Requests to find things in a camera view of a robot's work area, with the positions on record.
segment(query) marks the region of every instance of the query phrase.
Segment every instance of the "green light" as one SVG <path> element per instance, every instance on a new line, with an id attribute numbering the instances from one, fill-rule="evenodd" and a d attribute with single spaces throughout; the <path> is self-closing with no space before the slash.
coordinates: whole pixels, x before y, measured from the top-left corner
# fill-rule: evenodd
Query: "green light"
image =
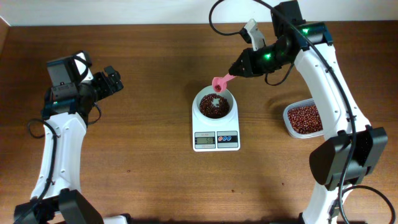
<path id="1" fill-rule="evenodd" d="M 264 55 L 264 58 L 267 59 L 267 60 L 269 60 L 269 59 L 271 58 L 271 54 L 266 54 L 266 55 Z"/>

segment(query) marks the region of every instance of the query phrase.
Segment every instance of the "brown wooden tabletop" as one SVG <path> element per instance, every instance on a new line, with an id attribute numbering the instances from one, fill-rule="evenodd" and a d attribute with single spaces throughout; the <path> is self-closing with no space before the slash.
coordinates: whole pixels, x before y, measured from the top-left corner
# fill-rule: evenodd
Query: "brown wooden tabletop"
<path id="1" fill-rule="evenodd" d="M 363 184 L 398 208 L 398 22 L 328 22 L 338 62 L 364 115 L 384 127 L 388 145 Z M 218 25 L 235 31 L 242 24 Z M 268 43 L 272 24 L 260 24 Z M 315 180 L 308 157 L 324 140 L 293 139 L 284 108 L 311 98 L 294 69 L 280 86 L 264 77 L 236 78 L 241 148 L 194 152 L 191 107 L 195 95 L 226 74 L 243 49 L 236 35 L 209 25 L 11 27 L 0 59 L 0 223 L 29 201 L 39 176 L 44 140 L 26 131 L 39 118 L 51 87 L 46 61 L 87 50 L 92 72 L 112 65 L 124 90 L 99 102 L 103 116 L 88 128 L 81 150 L 83 195 L 107 217 L 190 221 L 297 218 Z M 270 75 L 280 80 L 286 70 Z M 90 119 L 98 113 L 93 110 Z M 381 198 L 357 190 L 345 205 L 350 220 L 388 223 Z"/>

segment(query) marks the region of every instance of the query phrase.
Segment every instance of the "pink spoon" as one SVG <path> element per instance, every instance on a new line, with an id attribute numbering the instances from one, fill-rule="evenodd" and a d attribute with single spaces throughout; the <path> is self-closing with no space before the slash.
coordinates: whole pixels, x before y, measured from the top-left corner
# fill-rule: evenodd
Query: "pink spoon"
<path id="1" fill-rule="evenodd" d="M 216 91 L 216 93 L 221 93 L 226 90 L 226 82 L 230 81 L 233 78 L 235 78 L 235 76 L 230 75 L 229 73 L 226 74 L 224 77 L 214 77 L 211 85 L 213 86 L 213 89 L 214 91 Z"/>

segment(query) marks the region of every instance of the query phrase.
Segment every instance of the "wire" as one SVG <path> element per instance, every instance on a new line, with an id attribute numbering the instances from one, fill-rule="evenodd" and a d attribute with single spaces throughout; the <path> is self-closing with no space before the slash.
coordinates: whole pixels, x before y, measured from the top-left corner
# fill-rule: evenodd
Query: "wire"
<path id="1" fill-rule="evenodd" d="M 223 32 L 218 31 L 218 30 L 214 27 L 213 21 L 211 20 L 211 16 L 213 15 L 213 11 L 214 11 L 214 9 L 216 8 L 216 6 L 217 6 L 219 3 L 223 2 L 223 1 L 224 1 L 224 0 L 218 0 L 218 1 L 213 5 L 213 7 L 211 7 L 210 12 L 209 12 L 209 24 L 210 24 L 210 27 L 214 30 L 214 32 L 216 32 L 216 33 L 219 34 L 219 35 L 228 36 L 228 35 L 240 34 L 240 31 L 239 31 L 239 32 L 232 32 L 232 33 L 223 33 Z"/>
<path id="2" fill-rule="evenodd" d="M 45 181 L 45 185 L 44 185 L 44 189 L 43 192 L 39 195 L 39 197 L 37 198 L 36 203 L 33 204 L 33 206 L 28 209 L 28 211 L 26 211 L 25 213 L 23 213 L 15 222 L 14 224 L 20 223 L 21 221 L 23 221 L 24 218 L 26 218 L 26 216 L 28 216 L 28 214 L 33 211 L 39 204 L 40 202 L 43 200 L 45 194 L 49 191 L 50 188 L 50 184 L 52 183 L 52 175 L 54 173 L 54 164 L 55 164 L 55 153 L 57 151 L 57 133 L 55 132 L 55 130 L 53 129 L 53 127 L 51 127 L 51 125 L 49 125 L 47 122 L 43 121 L 42 119 L 32 119 L 27 123 L 27 130 L 29 132 L 29 134 L 33 137 L 33 138 L 42 138 L 44 137 L 44 134 L 41 136 L 35 136 L 32 134 L 32 131 L 30 130 L 30 124 L 33 122 L 39 122 L 44 124 L 46 127 L 49 128 L 49 130 L 52 133 L 52 139 L 53 139 L 53 144 L 52 144 L 52 155 L 51 155 L 51 163 L 50 163 L 50 170 L 49 170 L 49 175 L 47 176 L 47 179 Z"/>
<path id="3" fill-rule="evenodd" d="M 391 210 L 391 221 L 390 221 L 390 223 L 395 223 L 396 222 L 396 211 L 394 210 L 394 206 L 392 206 L 392 203 L 390 202 L 390 200 L 388 200 L 388 198 L 383 193 L 381 193 L 380 191 L 378 191 L 378 190 L 376 190 L 376 189 L 374 189 L 372 187 L 369 187 L 369 186 L 355 185 L 355 186 L 348 187 L 348 188 L 344 189 L 342 195 L 344 195 L 347 191 L 354 190 L 354 189 L 370 190 L 370 191 L 378 194 L 378 196 L 383 198 L 383 200 L 387 203 L 388 207 Z"/>
<path id="4" fill-rule="evenodd" d="M 220 2 L 222 2 L 224 0 L 219 0 L 216 2 L 216 4 L 212 7 L 212 9 L 214 10 L 214 7 L 219 4 Z M 327 72 L 330 72 L 331 77 L 333 78 L 333 80 L 336 83 L 337 88 L 339 89 L 340 95 L 343 98 L 343 101 L 346 105 L 346 109 L 348 112 L 348 116 L 349 116 L 349 121 L 351 123 L 351 130 L 352 130 L 352 140 L 351 140 L 351 147 L 349 149 L 349 153 L 348 153 L 348 157 L 347 160 L 345 161 L 344 167 L 343 167 L 343 171 L 341 173 L 341 177 L 340 177 L 340 183 L 339 183 L 339 189 L 338 189 L 338 205 L 339 205 L 339 209 L 340 209 L 340 213 L 341 216 L 343 217 L 343 220 L 346 224 L 349 224 L 349 221 L 345 215 L 344 212 L 344 208 L 343 208 L 343 186 L 344 186 L 344 181 L 345 181 L 345 177 L 346 177 L 346 173 L 347 173 L 347 169 L 348 169 L 348 165 L 350 164 L 352 158 L 353 158 L 353 154 L 354 154 L 354 150 L 355 150 L 355 146 L 356 146 L 356 127 L 355 127 L 355 120 L 354 120 L 354 115 L 353 115 L 353 111 L 351 109 L 351 106 L 349 104 L 348 98 L 344 92 L 343 87 L 341 86 L 341 83 L 339 82 L 335 72 L 333 71 L 333 69 L 330 67 L 329 63 L 326 61 L 326 59 L 323 57 L 323 55 L 319 52 L 319 50 L 314 46 L 314 44 L 304 35 L 302 34 L 284 15 L 282 15 L 278 10 L 274 9 L 272 6 L 270 6 L 269 4 L 261 1 L 261 0 L 253 0 L 259 4 L 262 4 L 263 6 L 267 7 L 271 13 L 275 14 L 276 16 L 279 17 L 279 19 L 281 19 L 282 21 L 284 21 L 286 24 L 288 24 L 299 36 L 301 36 L 305 41 L 307 41 L 308 45 L 312 48 L 312 50 L 318 55 L 319 59 L 322 61 L 322 64 L 324 64 L 324 66 L 326 66 L 326 70 Z"/>
<path id="5" fill-rule="evenodd" d="M 97 110 L 99 112 L 99 117 L 95 121 L 90 121 L 89 123 L 87 123 L 87 125 L 95 124 L 97 121 L 99 121 L 101 119 L 102 112 L 101 112 L 100 106 L 98 106 L 97 103 L 94 103 L 94 106 L 97 108 Z"/>
<path id="6" fill-rule="evenodd" d="M 289 76 L 289 74 L 290 74 L 290 72 L 292 71 L 293 67 L 294 67 L 294 63 L 292 63 L 292 64 L 290 65 L 290 67 L 289 67 L 289 69 L 287 70 L 286 75 L 285 75 L 285 77 L 282 79 L 282 81 L 280 81 L 279 83 L 275 83 L 275 84 L 270 84 L 270 83 L 268 82 L 268 73 L 266 73 L 266 77 L 265 77 L 266 83 L 267 83 L 268 85 L 272 85 L 272 86 L 277 86 L 277 85 L 282 84 L 282 83 L 286 80 L 286 78 Z"/>

